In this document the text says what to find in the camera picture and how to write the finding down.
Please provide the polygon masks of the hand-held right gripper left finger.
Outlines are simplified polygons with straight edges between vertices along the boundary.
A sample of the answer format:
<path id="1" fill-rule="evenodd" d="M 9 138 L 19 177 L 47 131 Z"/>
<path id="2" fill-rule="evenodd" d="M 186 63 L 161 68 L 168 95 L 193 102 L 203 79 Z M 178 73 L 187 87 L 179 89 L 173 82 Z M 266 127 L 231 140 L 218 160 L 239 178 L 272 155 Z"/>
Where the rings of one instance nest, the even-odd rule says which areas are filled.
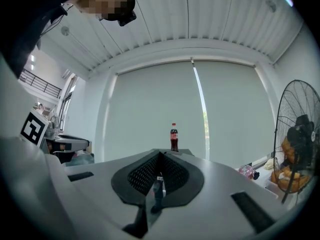
<path id="1" fill-rule="evenodd" d="M 146 196 L 158 173 L 158 152 L 65 168 L 68 179 L 120 230 L 148 232 Z"/>

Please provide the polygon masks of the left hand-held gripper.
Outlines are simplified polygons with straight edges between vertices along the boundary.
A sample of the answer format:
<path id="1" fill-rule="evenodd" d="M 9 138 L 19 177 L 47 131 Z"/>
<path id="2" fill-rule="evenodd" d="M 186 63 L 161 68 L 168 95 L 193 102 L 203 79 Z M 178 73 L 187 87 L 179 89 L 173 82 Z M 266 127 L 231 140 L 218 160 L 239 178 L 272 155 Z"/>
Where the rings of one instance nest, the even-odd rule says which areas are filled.
<path id="1" fill-rule="evenodd" d="M 23 124 L 20 137 L 40 147 L 48 126 L 48 120 L 32 108 Z"/>

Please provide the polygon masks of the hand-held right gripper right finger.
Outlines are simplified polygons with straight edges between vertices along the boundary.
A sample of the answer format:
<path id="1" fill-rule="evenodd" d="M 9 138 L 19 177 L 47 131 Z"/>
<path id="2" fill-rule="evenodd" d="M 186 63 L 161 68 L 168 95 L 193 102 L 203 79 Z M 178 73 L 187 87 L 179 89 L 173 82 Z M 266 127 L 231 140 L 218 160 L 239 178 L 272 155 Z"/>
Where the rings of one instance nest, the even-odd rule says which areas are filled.
<path id="1" fill-rule="evenodd" d="M 163 151 L 157 168 L 166 193 L 149 240 L 266 239 L 286 213 L 273 193 L 229 166 Z"/>

